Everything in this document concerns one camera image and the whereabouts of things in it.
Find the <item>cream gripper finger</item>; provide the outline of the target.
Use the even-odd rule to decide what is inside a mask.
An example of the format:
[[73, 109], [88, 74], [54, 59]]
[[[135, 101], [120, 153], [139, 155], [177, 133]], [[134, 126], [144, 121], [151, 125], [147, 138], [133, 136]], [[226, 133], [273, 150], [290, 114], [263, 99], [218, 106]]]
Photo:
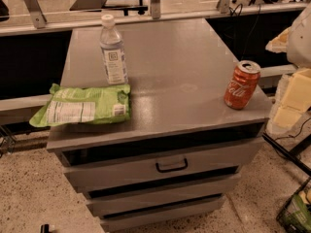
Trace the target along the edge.
[[311, 107], [311, 70], [299, 69], [289, 78], [273, 121], [281, 128], [292, 128]]
[[289, 28], [285, 29], [277, 37], [269, 41], [265, 49], [275, 53], [286, 52], [288, 45], [289, 31], [290, 31]]

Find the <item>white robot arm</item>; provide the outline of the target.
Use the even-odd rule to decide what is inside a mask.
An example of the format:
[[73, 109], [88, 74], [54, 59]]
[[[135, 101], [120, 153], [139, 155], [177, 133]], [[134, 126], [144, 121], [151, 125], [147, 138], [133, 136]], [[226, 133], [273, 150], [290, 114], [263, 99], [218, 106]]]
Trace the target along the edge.
[[275, 125], [290, 129], [311, 107], [311, 4], [265, 48], [275, 53], [285, 52], [288, 61], [297, 67], [289, 77], [289, 84], [272, 119]]

